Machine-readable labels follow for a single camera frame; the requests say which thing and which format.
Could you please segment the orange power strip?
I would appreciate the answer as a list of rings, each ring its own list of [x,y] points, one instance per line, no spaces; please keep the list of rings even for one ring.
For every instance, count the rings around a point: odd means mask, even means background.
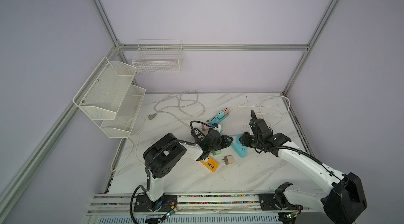
[[[208,170],[211,172],[215,172],[219,166],[218,162],[215,161],[212,157],[206,157],[200,161]]]

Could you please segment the blue power strip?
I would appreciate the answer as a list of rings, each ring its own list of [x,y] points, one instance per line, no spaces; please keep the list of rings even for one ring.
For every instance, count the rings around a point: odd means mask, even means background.
[[[225,114],[223,111],[220,111],[216,116],[212,117],[208,122],[210,125],[212,124],[220,124],[224,119],[228,117],[228,113]]]

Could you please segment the teal plug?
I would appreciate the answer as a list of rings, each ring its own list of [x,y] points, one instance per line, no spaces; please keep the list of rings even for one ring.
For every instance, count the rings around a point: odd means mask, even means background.
[[[220,111],[218,114],[217,114],[217,116],[216,116],[218,119],[222,119],[223,117],[224,117],[224,112],[223,111]]]

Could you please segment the teal triangular power strip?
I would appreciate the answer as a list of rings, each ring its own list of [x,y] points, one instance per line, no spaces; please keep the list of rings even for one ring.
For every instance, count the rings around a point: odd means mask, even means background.
[[[240,138],[242,137],[242,134],[235,135],[233,136],[233,141],[231,143],[231,146],[233,150],[236,151],[236,153],[241,157],[244,158],[247,156],[247,148],[243,146],[240,142]]]

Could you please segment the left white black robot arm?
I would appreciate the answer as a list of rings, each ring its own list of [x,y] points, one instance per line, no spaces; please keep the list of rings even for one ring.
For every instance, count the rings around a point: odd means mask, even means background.
[[[191,136],[194,138],[193,143],[168,133],[145,150],[143,158],[147,185],[136,188],[141,192],[133,193],[130,212],[163,212],[177,206],[178,196],[164,193],[164,178],[182,158],[200,161],[212,170],[218,168],[218,164],[209,163],[212,160],[209,155],[214,151],[230,147],[233,137],[221,134],[218,124],[209,125],[192,120],[189,125]]]

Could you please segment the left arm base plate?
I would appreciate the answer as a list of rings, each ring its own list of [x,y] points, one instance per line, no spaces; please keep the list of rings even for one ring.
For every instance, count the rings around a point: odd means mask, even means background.
[[[177,200],[176,195],[163,195],[156,201],[151,201],[147,195],[139,195],[136,197],[133,212],[169,212],[177,206]]]

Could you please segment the black power strip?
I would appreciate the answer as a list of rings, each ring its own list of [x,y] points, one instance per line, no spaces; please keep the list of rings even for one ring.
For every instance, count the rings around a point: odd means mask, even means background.
[[[193,136],[195,142],[202,141],[206,137],[198,128],[192,129],[191,130],[191,135]]]

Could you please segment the green plug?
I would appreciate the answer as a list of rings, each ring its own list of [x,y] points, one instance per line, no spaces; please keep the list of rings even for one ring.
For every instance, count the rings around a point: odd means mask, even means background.
[[[221,154],[221,151],[220,150],[214,150],[214,151],[212,151],[212,155],[213,156],[217,156],[217,155],[220,155]]]

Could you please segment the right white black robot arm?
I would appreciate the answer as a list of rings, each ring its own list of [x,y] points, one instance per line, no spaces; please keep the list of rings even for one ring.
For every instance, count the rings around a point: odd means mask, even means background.
[[[274,133],[264,119],[251,112],[250,131],[243,133],[240,143],[257,153],[271,153],[293,165],[315,184],[320,192],[297,189],[292,182],[281,184],[271,206],[308,207],[324,213],[335,224],[352,224],[367,209],[368,204],[361,179],[354,173],[342,173],[303,151],[283,133]]]

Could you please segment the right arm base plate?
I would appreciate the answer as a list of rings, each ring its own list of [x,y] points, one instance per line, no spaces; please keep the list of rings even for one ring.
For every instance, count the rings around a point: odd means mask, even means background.
[[[258,195],[261,210],[302,210],[301,205],[290,204],[285,196],[279,196],[276,193],[261,193]]]

